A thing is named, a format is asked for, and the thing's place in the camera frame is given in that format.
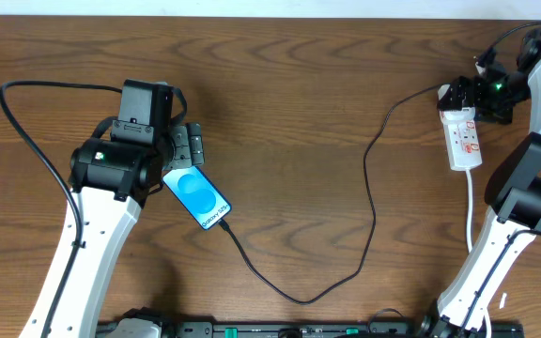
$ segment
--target wood grain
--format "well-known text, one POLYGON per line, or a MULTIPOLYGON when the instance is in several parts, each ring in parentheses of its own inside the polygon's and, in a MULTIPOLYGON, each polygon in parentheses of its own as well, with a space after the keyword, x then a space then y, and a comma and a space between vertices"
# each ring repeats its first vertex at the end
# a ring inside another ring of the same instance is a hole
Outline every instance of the wood grain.
MULTIPOLYGON (((395 101, 473 75, 511 22, 0 17, 0 84, 17 79, 180 86, 203 126, 205 172, 232 202, 229 221, 256 266, 307 299, 356 269, 371 214, 362 155, 395 101)), ((520 35, 502 46, 512 64, 520 35)), ((14 88, 10 106, 67 177, 71 151, 114 93, 14 88)), ((220 229, 201 231, 170 192, 147 201, 123 248, 101 312, 132 307, 219 321, 366 320, 385 307, 420 317, 465 259, 464 175, 451 172, 435 94, 393 115, 368 164, 378 210, 363 272, 318 304, 274 294, 220 229)), ((529 103, 510 126, 479 125, 475 233, 483 189, 524 137, 529 103)), ((0 336, 17 336, 57 245, 65 201, 0 109, 0 336)), ((541 239, 495 296, 494 319, 541 337, 541 239)))

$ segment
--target blue phone screen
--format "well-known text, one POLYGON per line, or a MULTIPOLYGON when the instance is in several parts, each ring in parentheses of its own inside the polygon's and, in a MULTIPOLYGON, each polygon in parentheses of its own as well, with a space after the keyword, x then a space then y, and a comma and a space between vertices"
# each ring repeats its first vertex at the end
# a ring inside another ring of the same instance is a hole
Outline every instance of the blue phone screen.
POLYGON ((228 201, 197 167, 171 170, 162 180, 205 230, 231 211, 228 201))

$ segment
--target white power strip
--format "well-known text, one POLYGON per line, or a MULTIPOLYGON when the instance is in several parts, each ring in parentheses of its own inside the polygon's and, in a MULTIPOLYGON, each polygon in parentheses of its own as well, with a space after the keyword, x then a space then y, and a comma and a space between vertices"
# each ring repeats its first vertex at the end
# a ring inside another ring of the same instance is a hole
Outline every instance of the white power strip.
MULTIPOLYGON (((440 99, 449 87, 449 84, 445 84, 440 88, 438 91, 440 99)), ((475 108, 440 111, 440 120, 448 148, 448 160, 452 170, 465 171, 482 163, 474 118, 475 108)))

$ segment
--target white cable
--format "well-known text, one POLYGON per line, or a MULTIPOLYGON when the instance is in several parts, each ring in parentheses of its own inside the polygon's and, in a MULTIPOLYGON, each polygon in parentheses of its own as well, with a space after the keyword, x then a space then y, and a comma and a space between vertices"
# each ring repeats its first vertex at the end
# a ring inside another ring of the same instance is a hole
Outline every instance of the white cable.
MULTIPOLYGON (((468 199, 469 199, 469 206, 467 208, 467 226, 465 227, 465 237, 467 241, 467 250, 469 251, 469 254, 471 253, 473 244, 473 235, 472 235, 472 219, 473 219, 473 182, 471 179, 471 170, 467 169, 465 170, 465 174, 467 174, 467 193, 468 193, 468 199)), ((492 322, 489 320, 489 312, 487 311, 487 307, 484 310, 484 319, 486 321, 486 338, 492 337, 492 322)))

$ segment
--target white wall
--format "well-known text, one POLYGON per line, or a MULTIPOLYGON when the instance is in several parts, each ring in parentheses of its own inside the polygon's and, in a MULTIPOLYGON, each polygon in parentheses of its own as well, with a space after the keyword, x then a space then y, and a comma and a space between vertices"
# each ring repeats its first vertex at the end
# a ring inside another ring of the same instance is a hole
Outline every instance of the white wall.
POLYGON ((541 0, 0 0, 0 14, 541 19, 541 0))

